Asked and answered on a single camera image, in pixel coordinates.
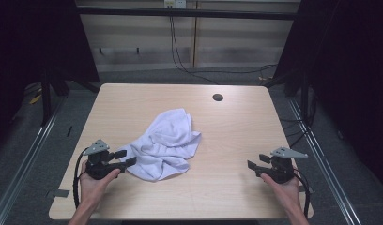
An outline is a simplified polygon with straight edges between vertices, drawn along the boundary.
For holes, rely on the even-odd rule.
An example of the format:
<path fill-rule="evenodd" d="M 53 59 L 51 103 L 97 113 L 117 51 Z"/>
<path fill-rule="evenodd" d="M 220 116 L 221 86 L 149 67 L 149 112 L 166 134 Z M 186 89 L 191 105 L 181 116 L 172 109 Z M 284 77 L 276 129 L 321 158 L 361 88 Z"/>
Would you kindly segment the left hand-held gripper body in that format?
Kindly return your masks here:
<path fill-rule="evenodd" d="M 121 163 L 110 164 L 115 157 L 109 151 L 110 146 L 103 140 L 96 140 L 83 151 L 83 156 L 87 156 L 86 173 L 95 180 L 104 178 L 114 169 L 122 170 Z"/>

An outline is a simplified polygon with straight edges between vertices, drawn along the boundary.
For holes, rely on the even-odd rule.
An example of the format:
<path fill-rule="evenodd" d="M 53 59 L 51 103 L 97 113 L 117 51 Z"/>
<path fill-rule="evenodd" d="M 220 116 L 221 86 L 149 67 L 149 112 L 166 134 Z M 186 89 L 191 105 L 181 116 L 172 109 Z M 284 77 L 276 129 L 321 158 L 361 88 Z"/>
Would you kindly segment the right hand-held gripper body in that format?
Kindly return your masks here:
<path fill-rule="evenodd" d="M 269 175 L 276 183 L 283 184 L 290 181 L 294 175 L 294 167 L 292 158 L 307 158 L 307 154 L 303 154 L 287 147 L 279 147 L 270 152 L 271 157 L 270 168 L 262 168 L 262 172 L 257 172 L 260 176 L 262 173 Z"/>

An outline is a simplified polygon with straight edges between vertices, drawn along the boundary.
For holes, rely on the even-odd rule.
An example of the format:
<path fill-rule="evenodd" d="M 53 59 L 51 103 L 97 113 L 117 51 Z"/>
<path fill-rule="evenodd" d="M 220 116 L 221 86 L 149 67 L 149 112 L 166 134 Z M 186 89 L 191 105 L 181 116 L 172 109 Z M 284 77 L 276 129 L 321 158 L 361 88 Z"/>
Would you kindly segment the white patterned towel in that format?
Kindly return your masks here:
<path fill-rule="evenodd" d="M 160 181 L 189 168 L 188 160 L 193 158 L 202 134 L 192 129 L 192 117 L 183 108 L 159 114 L 145 133 L 119 150 L 127 155 L 120 159 L 136 158 L 128 167 L 133 175 L 150 182 Z"/>

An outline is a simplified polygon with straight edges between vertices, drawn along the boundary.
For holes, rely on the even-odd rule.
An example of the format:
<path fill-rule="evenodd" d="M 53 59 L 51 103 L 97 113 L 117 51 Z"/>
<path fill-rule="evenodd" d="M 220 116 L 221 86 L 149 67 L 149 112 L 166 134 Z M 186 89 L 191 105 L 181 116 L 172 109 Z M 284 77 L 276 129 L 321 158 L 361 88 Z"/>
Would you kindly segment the person's right hand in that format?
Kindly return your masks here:
<path fill-rule="evenodd" d="M 276 183 L 265 173 L 262 173 L 260 178 L 271 187 L 276 199 L 285 209 L 300 207 L 299 180 L 297 178 L 292 178 L 283 184 Z"/>

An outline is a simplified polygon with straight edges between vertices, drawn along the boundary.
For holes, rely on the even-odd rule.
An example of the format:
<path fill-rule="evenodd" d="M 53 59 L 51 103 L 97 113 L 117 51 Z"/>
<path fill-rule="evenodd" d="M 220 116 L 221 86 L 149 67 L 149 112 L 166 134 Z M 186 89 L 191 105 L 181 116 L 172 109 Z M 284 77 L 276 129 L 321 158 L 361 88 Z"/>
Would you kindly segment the person's left hand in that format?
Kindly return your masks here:
<path fill-rule="evenodd" d="M 82 174 L 80 175 L 81 182 L 81 206 L 89 205 L 96 207 L 106 188 L 120 174 L 119 169 L 114 169 L 109 172 L 104 178 L 96 180 L 92 178 L 86 171 L 86 162 L 82 164 Z"/>

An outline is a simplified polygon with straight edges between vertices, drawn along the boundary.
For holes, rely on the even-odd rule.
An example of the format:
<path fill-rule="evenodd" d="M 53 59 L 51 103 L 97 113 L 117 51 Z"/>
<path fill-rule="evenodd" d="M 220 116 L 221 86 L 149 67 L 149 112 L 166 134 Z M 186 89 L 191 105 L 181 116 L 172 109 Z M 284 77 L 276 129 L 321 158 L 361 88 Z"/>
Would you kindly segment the black metal stand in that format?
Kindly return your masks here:
<path fill-rule="evenodd" d="M 302 121 L 308 123 L 308 98 L 309 98 L 309 83 L 306 73 L 302 77 L 301 85 L 301 117 Z"/>
<path fill-rule="evenodd" d="M 52 114 L 50 78 L 46 70 L 41 74 L 41 96 L 43 107 L 41 125 L 44 127 L 50 120 Z"/>

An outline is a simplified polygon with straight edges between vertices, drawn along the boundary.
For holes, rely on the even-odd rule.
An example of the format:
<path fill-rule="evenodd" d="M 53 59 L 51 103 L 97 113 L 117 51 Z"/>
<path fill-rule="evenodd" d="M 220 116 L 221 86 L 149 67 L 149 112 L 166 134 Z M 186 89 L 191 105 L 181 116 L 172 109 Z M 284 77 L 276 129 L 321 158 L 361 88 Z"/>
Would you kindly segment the black curtain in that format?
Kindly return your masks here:
<path fill-rule="evenodd" d="M 308 80 L 383 185 L 383 0 L 300 0 L 274 77 Z"/>
<path fill-rule="evenodd" d="M 99 75 L 75 0 L 0 0 L 0 143 L 31 83 L 96 82 Z"/>

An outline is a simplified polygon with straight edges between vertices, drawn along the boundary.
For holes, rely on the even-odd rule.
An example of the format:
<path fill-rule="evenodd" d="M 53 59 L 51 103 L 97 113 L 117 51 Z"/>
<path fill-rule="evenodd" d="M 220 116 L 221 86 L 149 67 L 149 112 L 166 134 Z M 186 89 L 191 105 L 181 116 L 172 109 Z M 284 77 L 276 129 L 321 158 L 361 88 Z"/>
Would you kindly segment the black horizontal metal bar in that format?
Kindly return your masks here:
<path fill-rule="evenodd" d="M 229 18 L 281 21 L 294 21 L 300 18 L 298 13 L 179 8 L 77 7 L 75 8 L 75 11 L 79 14 L 88 15 Z"/>

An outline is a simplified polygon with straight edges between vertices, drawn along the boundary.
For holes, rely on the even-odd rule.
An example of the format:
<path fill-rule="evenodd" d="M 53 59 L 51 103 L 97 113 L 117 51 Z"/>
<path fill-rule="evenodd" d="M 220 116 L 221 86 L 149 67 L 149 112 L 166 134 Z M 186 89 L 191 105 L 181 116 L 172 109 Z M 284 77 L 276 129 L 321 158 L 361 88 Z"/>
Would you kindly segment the metal floor rail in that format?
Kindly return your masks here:
<path fill-rule="evenodd" d="M 66 97 L 62 97 L 58 100 L 57 106 L 54 109 L 53 114 L 47 120 L 46 124 L 38 130 L 38 135 L 35 140 L 33 140 L 32 145 L 29 147 L 27 154 L 25 155 L 24 160 L 18 166 L 18 170 L 14 174 L 14 177 L 11 179 L 7 190 L 4 192 L 3 196 L 0 199 L 0 225 L 4 225 L 7 220 L 8 214 L 15 203 L 17 197 L 20 194 L 20 191 L 23 187 L 25 180 L 27 179 L 28 174 L 31 171 L 32 166 L 34 165 L 37 157 L 45 144 L 46 139 L 48 138 L 51 130 L 57 119 L 57 115 L 62 110 L 63 105 L 67 101 Z"/>
<path fill-rule="evenodd" d="M 347 197 L 344 189 L 342 188 L 338 178 L 336 177 L 333 169 L 329 165 L 329 162 L 320 146 L 318 143 L 314 133 L 308 126 L 302 121 L 302 112 L 300 109 L 300 106 L 294 99 L 289 100 L 289 105 L 290 108 L 296 117 L 296 119 L 299 122 L 299 126 L 301 128 L 303 137 L 306 139 L 306 142 L 310 146 L 310 149 L 312 151 L 312 154 L 314 158 L 316 159 L 318 166 L 323 173 L 323 176 L 326 180 L 326 182 L 329 185 L 329 189 L 331 190 L 331 193 L 337 202 L 344 218 L 345 221 L 348 225 L 362 225 L 358 214 Z"/>

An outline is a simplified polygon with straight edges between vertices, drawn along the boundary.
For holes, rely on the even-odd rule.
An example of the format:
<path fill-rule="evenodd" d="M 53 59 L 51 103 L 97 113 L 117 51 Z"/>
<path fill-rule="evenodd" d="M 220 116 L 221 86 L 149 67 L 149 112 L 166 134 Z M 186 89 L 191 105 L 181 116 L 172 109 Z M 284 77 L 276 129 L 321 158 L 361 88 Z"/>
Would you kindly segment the white wall power outlet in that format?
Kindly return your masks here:
<path fill-rule="evenodd" d="M 187 1 L 186 0 L 163 0 L 163 5 L 165 8 L 185 9 L 187 7 Z"/>

